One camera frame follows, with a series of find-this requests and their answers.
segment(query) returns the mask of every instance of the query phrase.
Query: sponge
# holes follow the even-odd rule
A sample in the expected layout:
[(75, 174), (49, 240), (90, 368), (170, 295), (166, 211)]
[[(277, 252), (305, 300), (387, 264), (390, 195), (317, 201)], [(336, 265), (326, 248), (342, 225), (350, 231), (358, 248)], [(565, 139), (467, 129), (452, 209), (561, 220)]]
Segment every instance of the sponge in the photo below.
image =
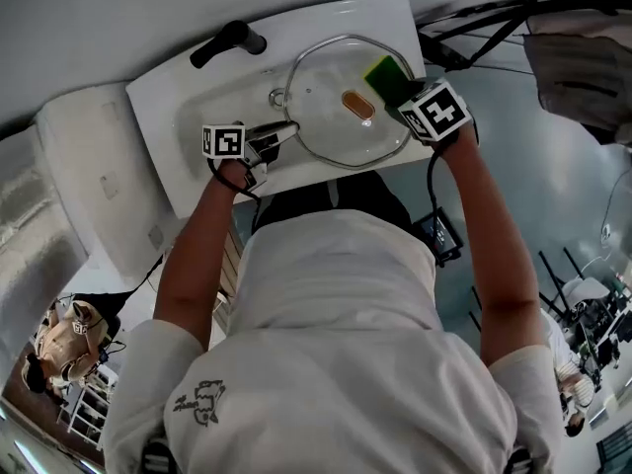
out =
[(392, 56), (382, 57), (364, 75), (364, 81), (377, 93), (386, 106), (392, 108), (400, 107), (416, 92)]

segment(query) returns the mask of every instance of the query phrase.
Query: white sink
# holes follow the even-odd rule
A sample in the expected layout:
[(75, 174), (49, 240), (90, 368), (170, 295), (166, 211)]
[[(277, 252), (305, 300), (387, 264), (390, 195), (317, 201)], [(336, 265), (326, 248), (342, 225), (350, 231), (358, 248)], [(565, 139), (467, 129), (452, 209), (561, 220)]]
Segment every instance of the white sink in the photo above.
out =
[[(213, 57), (203, 69), (197, 70), (191, 66), (189, 56), (198, 45), (127, 86), (145, 143), (178, 217), (191, 215), (210, 179), (200, 152), (201, 126), (236, 120), (255, 126), (283, 119), (283, 113), (270, 105), (269, 94), (274, 89), (284, 88), (295, 58), (315, 43), (344, 34), (364, 36), (398, 51), (416, 77), (425, 75), (408, 0), (334, 2), (272, 16), (251, 26), (268, 41), (268, 48), (260, 55), (232, 49)], [(357, 55), (362, 61), (371, 57), (362, 51)], [(378, 99), (372, 102), (379, 104)], [(319, 104), (314, 115), (327, 118), (318, 108), (324, 111)], [(406, 133), (402, 133), (402, 128), (393, 131)], [(430, 154), (428, 148), (411, 140), (399, 154), (377, 167), (421, 160)], [(268, 181), (255, 193), (270, 195), (355, 172), (318, 161), (298, 141), (290, 139), (271, 165)]]

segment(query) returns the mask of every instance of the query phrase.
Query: faucet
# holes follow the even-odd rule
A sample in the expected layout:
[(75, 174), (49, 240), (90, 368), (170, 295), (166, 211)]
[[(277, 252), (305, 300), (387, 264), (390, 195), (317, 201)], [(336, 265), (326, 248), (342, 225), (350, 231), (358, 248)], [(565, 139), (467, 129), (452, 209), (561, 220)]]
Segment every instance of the faucet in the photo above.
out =
[(267, 45), (266, 40), (256, 34), (246, 23), (231, 21), (219, 31), (213, 40), (191, 54), (191, 65), (195, 68), (202, 68), (216, 54), (233, 47), (241, 47), (251, 54), (261, 54), (266, 50)]

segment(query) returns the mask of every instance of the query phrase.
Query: floor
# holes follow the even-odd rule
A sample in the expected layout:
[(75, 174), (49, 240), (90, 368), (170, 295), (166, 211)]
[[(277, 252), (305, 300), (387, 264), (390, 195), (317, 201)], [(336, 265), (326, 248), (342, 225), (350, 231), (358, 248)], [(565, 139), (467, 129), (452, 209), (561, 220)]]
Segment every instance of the floor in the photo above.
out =
[[(442, 74), (438, 67), (428, 70), (429, 76)], [(533, 257), (541, 290), (552, 296), (553, 283), (537, 253), (545, 253), (562, 279), (575, 275), (563, 247), (581, 267), (596, 257), (608, 256), (609, 247), (601, 247), (600, 227), (612, 186), (632, 166), (631, 156), (621, 146), (599, 146), (577, 123), (544, 112), (531, 75), (472, 68), (451, 72), (447, 78), (477, 120), (481, 152)], [(413, 219), (431, 211), (427, 166), (428, 160), (380, 171)], [(445, 328), (478, 350), (478, 331), (468, 316), (470, 310), (478, 314), (478, 307), (471, 292), (473, 276), (463, 212), (456, 186), (442, 163), (434, 170), (434, 184), (439, 204), (465, 242), (462, 257), (437, 272), (436, 307)], [(632, 233), (631, 197), (632, 174), (628, 174), (617, 186), (607, 219), (608, 242), (614, 247)], [(244, 243), (253, 211), (251, 202), (235, 208)], [(614, 250), (608, 263), (623, 272), (627, 258)], [(599, 274), (604, 268), (603, 260), (597, 260), (587, 273)]]

